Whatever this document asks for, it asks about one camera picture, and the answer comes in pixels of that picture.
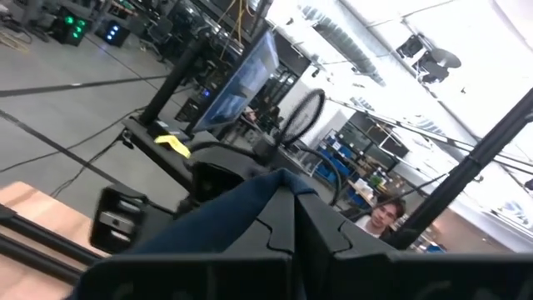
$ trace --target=workshop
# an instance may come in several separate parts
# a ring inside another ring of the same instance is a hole
[[[0,300],[531,298],[532,14],[0,0]]]

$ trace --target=wooden board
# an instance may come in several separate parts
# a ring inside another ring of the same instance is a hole
[[[20,216],[95,253],[106,255],[89,245],[88,237],[92,222],[90,218],[24,182],[15,182],[0,190],[0,203],[15,210]],[[7,228],[0,227],[0,233],[61,259],[75,268],[85,269],[81,263]],[[72,287],[64,282],[8,257],[0,256],[0,300],[58,300],[67,296],[71,289]]]

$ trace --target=yellow tag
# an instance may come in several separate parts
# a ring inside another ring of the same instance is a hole
[[[191,156],[191,152],[189,151],[189,149],[185,145],[183,145],[182,142],[180,142],[177,139],[177,137],[173,135],[157,137],[154,142],[158,144],[164,143],[164,142],[168,143],[174,151],[176,151],[177,153],[180,153],[184,157],[189,158]]]

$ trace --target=concrete floor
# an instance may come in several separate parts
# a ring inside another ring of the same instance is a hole
[[[157,62],[149,52],[140,51],[133,38],[122,48],[110,47],[94,36],[85,37],[79,47],[63,46],[53,40],[44,43],[36,38],[29,47],[30,53],[21,53],[0,45],[0,90],[148,77],[169,72],[168,67]],[[0,98],[0,109],[68,147],[131,110],[148,104],[163,81],[5,97]],[[175,115],[186,99],[185,93],[175,95],[162,113]],[[73,151],[89,159],[106,147],[121,129],[122,126],[116,125]],[[54,151],[3,120],[0,120],[0,137],[0,169]],[[116,145],[95,165],[167,208],[174,208],[187,195],[187,191],[142,152],[129,150],[121,144]],[[50,193],[72,178],[80,167],[70,158],[58,154],[0,173],[0,186],[24,181]],[[92,216],[100,189],[107,185],[106,180],[87,170],[58,199]],[[318,185],[317,190],[324,199],[331,197],[331,193],[323,186]]]

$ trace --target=table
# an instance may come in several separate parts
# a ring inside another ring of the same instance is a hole
[[[369,197],[367,194],[365,194],[353,181],[347,180],[347,182],[348,182],[348,185],[350,185],[351,188],[353,188],[356,191],[356,193],[368,203],[368,205],[370,205],[371,207],[376,205],[373,201],[373,197]]]
[[[30,221],[58,233],[89,250],[107,256],[88,243],[92,220],[24,182],[15,182],[0,190],[0,203],[17,211]],[[0,233],[25,243],[75,268],[85,269],[79,262],[54,252],[14,231],[0,227]],[[0,300],[58,300],[72,287],[10,258],[0,256]]]

